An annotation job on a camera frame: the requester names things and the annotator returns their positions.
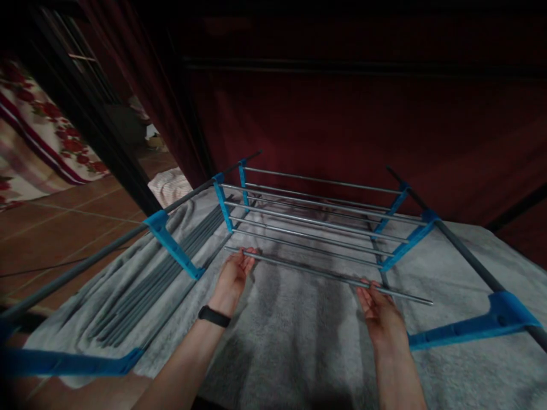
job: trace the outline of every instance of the forearm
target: forearm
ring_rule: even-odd
[[[381,409],[427,409],[408,345],[375,348],[374,361]]]
[[[189,409],[223,332],[197,320],[134,408]]]

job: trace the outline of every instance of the drying rack frame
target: drying rack frame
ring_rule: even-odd
[[[419,302],[426,305],[432,305],[430,300],[412,296],[406,293],[398,292],[390,289],[389,282],[386,272],[391,269],[406,253],[408,253],[414,246],[416,246],[429,232],[431,232],[435,227],[439,229],[445,237],[454,245],[454,247],[460,252],[460,254],[467,260],[467,262],[474,268],[477,274],[484,280],[484,282],[491,288],[492,292],[489,296],[490,309],[484,314],[468,320],[451,323],[446,326],[437,327],[432,330],[424,331],[415,335],[409,335],[410,347],[412,350],[422,350],[430,349],[432,347],[452,345],[455,343],[463,343],[471,340],[477,339],[487,339],[498,337],[502,335],[508,335],[513,333],[519,333],[526,331],[532,338],[540,345],[540,347],[547,352],[547,334],[545,333],[542,324],[532,315],[532,313],[520,302],[520,300],[512,293],[508,292],[494,276],[480,263],[480,261],[467,249],[467,247],[458,239],[456,235],[443,223],[443,221],[438,217],[438,215],[423,202],[423,200],[416,194],[412,187],[407,184],[399,175],[393,171],[390,167],[387,167],[387,170],[391,175],[398,181],[399,188],[397,190],[391,190],[386,188],[364,186],[353,183],[339,182],[339,181],[329,181],[325,179],[303,177],[301,175],[285,174],[277,171],[261,170],[256,168],[247,167],[247,162],[262,151],[258,151],[255,154],[239,161],[237,164],[232,165],[227,170],[222,173],[215,175],[211,180],[207,181],[203,185],[196,188],[194,191],[185,195],[180,200],[176,201],[169,207],[164,210],[158,211],[156,214],[147,218],[139,227],[135,228],[131,232],[128,232],[124,236],[120,237],[110,245],[106,246],[100,250],[95,255],[87,258],[85,261],[79,265],[73,267],[65,274],[58,277],[53,282],[47,284],[35,294],[29,296],[27,299],[18,303],[17,305],[11,307],[0,315],[1,319],[1,329],[0,329],[0,341],[6,340],[11,333],[13,328],[9,326],[9,323],[20,317],[32,306],[36,305],[38,302],[49,296],[51,293],[55,292],[66,283],[74,279],[76,276],[84,272],[94,263],[97,263],[99,260],[104,258],[106,255],[113,252],[119,246],[135,237],[139,233],[148,229],[158,241],[168,250],[168,252],[173,256],[173,258],[183,267],[187,274],[193,279],[191,284],[182,292],[178,297],[177,303],[173,304],[173,307],[166,311],[165,314],[160,318],[156,324],[153,331],[150,333],[150,336],[146,339],[141,346],[133,349],[128,355],[119,358],[119,359],[107,359],[95,356],[85,356],[85,355],[76,355],[76,354],[67,354],[62,352],[52,352],[52,351],[40,351],[40,350],[29,350],[29,349],[13,349],[5,348],[2,351],[3,362],[5,364],[6,373],[8,376],[28,376],[28,375],[93,375],[93,376],[121,376],[127,374],[138,360],[145,353],[146,349],[153,342],[154,338],[159,334],[163,327],[167,324],[170,317],[177,310],[180,304],[184,301],[185,297],[191,291],[192,287],[198,281],[213,258],[218,254],[218,252],[224,248],[230,251],[237,251],[237,249],[226,246],[226,243],[234,233],[239,233],[241,235],[250,235],[259,237],[265,240],[272,240],[278,243],[285,245],[290,245],[293,247],[301,248],[306,251],[313,251],[326,254],[332,257],[339,257],[342,259],[350,260],[362,265],[373,266],[379,270],[379,273],[382,277],[383,287],[378,290],[382,293],[386,293],[395,297],[404,298],[410,301]],[[235,170],[239,169],[239,177],[241,186],[233,186],[229,184],[224,184],[224,176]],[[376,190],[381,192],[387,192],[395,194],[396,197],[393,200],[390,207],[383,207],[378,205],[371,204],[362,204],[359,202],[340,200],[335,198],[327,198],[317,195],[309,195],[302,192],[289,191],[276,187],[267,187],[256,185],[253,183],[247,182],[247,171],[257,172],[257,173],[267,173],[279,175],[282,177],[298,178],[315,182],[330,183],[335,185],[342,185],[358,189],[366,190]],[[190,198],[196,196],[200,192],[214,186],[216,194],[219,199],[219,204],[221,206],[224,220],[228,229],[228,235],[223,239],[219,246],[214,250],[210,258],[208,258],[206,264],[200,268],[197,268],[192,261],[185,255],[184,251],[178,245],[178,243],[170,235],[169,231],[166,229],[166,222],[169,218],[169,213],[175,210],[177,207],[185,203]],[[224,188],[232,188],[242,192],[243,204],[233,203],[226,199],[224,194]],[[273,191],[274,193],[268,191],[259,191],[254,188],[267,189],[268,191]],[[293,196],[285,196],[276,194],[275,192],[282,192],[284,194],[292,194]],[[263,198],[263,196],[272,196],[282,199],[289,199],[293,202],[313,205],[319,207],[326,207],[333,209],[338,209],[345,212],[352,212],[359,216],[352,216],[347,214],[339,214],[332,211],[324,210],[324,212],[329,214],[334,214],[338,216],[343,216],[348,219],[359,219],[361,221],[366,221],[369,229],[364,230],[350,225],[341,225],[333,224],[328,222],[323,222],[319,220],[313,220],[309,218],[299,217],[291,214],[283,214],[281,212],[269,211],[262,208],[257,208],[254,206],[256,202],[264,203],[276,203],[283,206],[294,207],[294,208],[307,208],[302,205],[292,204],[288,205],[286,203],[280,203],[273,200],[268,200]],[[309,199],[299,198],[300,196],[306,196],[308,198],[321,199],[328,202],[318,202]],[[409,216],[396,215],[401,204],[405,199],[410,196],[412,197],[422,208],[423,212],[419,219],[412,218]],[[249,199],[254,200],[253,204],[249,202]],[[370,239],[372,247],[364,247],[361,244],[345,243],[334,239],[323,238],[319,236],[309,235],[303,232],[291,231],[290,229],[284,229],[275,227],[272,225],[265,225],[243,218],[237,218],[231,216],[227,206],[234,206],[245,209],[246,213],[249,212],[260,212],[270,216],[275,216],[279,218],[285,218],[290,220],[297,220],[299,222],[308,223],[315,226],[322,226],[329,229],[335,229],[341,232],[351,232],[358,235],[366,236]],[[375,216],[379,220],[371,220],[368,217]],[[391,220],[397,222],[405,222],[416,225],[414,230],[407,238],[394,237],[391,235],[385,235],[382,233],[383,229],[387,223]],[[339,255],[334,252],[321,251],[313,247],[308,247],[306,245],[295,244],[283,239],[268,237],[264,235],[259,235],[255,233],[250,233],[239,229],[241,223],[248,223],[251,225],[258,225],[266,230],[270,229],[273,231],[278,231],[292,236],[306,237],[311,240],[321,240],[330,244],[342,246],[345,248],[350,248],[353,250],[363,251],[366,253],[372,253],[376,257],[376,263],[371,263],[370,261],[360,260],[358,258],[349,257],[345,255]],[[377,238],[383,238],[385,240],[397,241],[400,245],[392,252],[383,251],[379,248],[379,245],[376,241]],[[368,288],[369,285],[361,282],[358,278],[348,278],[346,276],[338,275],[333,272],[326,272],[323,270],[310,268],[308,266],[303,266],[289,261],[279,260],[271,258],[265,255],[256,255],[249,254],[259,260],[264,260],[268,263],[275,263],[283,265],[285,267],[301,270],[313,274],[315,276],[328,278],[331,280],[337,280],[351,284],[353,286],[360,286],[363,288]]]

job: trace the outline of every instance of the black wristwatch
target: black wristwatch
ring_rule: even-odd
[[[198,318],[207,320],[221,327],[228,327],[228,325],[230,324],[230,318],[228,316],[224,316],[222,313],[215,312],[207,305],[200,309],[198,313]]]

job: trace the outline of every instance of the blue plastic bracket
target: blue plastic bracket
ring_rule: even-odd
[[[247,165],[247,160],[246,159],[242,159],[241,161],[239,161],[239,179],[241,180],[241,188],[246,188],[247,187],[247,179],[245,177],[245,166]],[[249,206],[249,195],[247,193],[247,191],[243,191],[243,203],[246,205],[246,206]]]
[[[225,204],[226,196],[224,194],[224,189],[220,186],[220,184],[224,182],[224,174],[217,174],[213,177],[213,179],[215,180],[215,192],[218,196],[218,203],[221,206],[222,215],[224,216],[224,221],[226,222],[226,227],[228,228],[229,233],[233,233],[234,225],[232,224],[232,220],[230,219],[230,212],[228,210],[228,207]]]
[[[488,299],[490,310],[485,315],[409,335],[410,350],[430,349],[518,333],[524,331],[525,326],[542,327],[511,292],[495,292],[488,295]]]
[[[422,213],[422,220],[427,222],[426,226],[418,226],[412,233],[408,236],[407,240],[409,243],[403,243],[399,245],[394,251],[391,257],[386,258],[382,263],[380,272],[387,272],[391,269],[409,250],[414,248],[418,242],[430,233],[434,226],[434,223],[437,219],[440,219],[439,216],[433,210],[425,210]]]
[[[146,218],[143,223],[148,225],[150,232],[154,234],[171,256],[184,268],[186,273],[192,279],[199,280],[205,272],[205,269],[196,268],[179,244],[173,239],[166,226],[168,218],[169,215],[167,212],[161,210]]]
[[[403,182],[401,183],[401,185],[399,185],[399,191],[401,191],[401,193],[395,198],[395,200],[391,204],[391,207],[389,208],[389,211],[386,212],[386,215],[394,215],[397,212],[399,207],[402,205],[402,203],[405,201],[406,197],[408,196],[409,188],[410,188],[410,185],[408,185],[406,182]],[[382,218],[382,220],[380,221],[380,224],[376,226],[376,228],[374,229],[374,233],[382,233],[383,229],[386,227],[388,222],[389,222],[389,219]]]
[[[7,377],[123,376],[130,372],[143,354],[144,350],[135,348],[120,359],[106,359],[44,350],[5,348],[2,351],[2,370]]]

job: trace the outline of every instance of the black cable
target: black cable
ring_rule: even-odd
[[[114,251],[123,251],[124,249],[127,249],[127,248],[129,248],[129,246],[121,247],[121,248],[116,248],[116,249],[114,249]],[[11,277],[11,276],[18,276],[18,275],[20,275],[20,274],[27,274],[27,273],[32,273],[32,272],[40,272],[41,270],[48,270],[48,269],[60,268],[60,267],[66,266],[66,265],[70,265],[70,264],[76,263],[76,262],[84,261],[84,260],[86,260],[86,259],[87,259],[87,258],[85,257],[85,258],[76,259],[76,260],[69,261],[69,262],[64,262],[64,263],[61,263],[61,264],[59,264],[59,265],[47,266],[47,267],[45,267],[45,268],[30,269],[30,270],[22,270],[22,271],[20,271],[20,272],[9,273],[9,274],[7,274],[7,275],[0,275],[0,278]]]

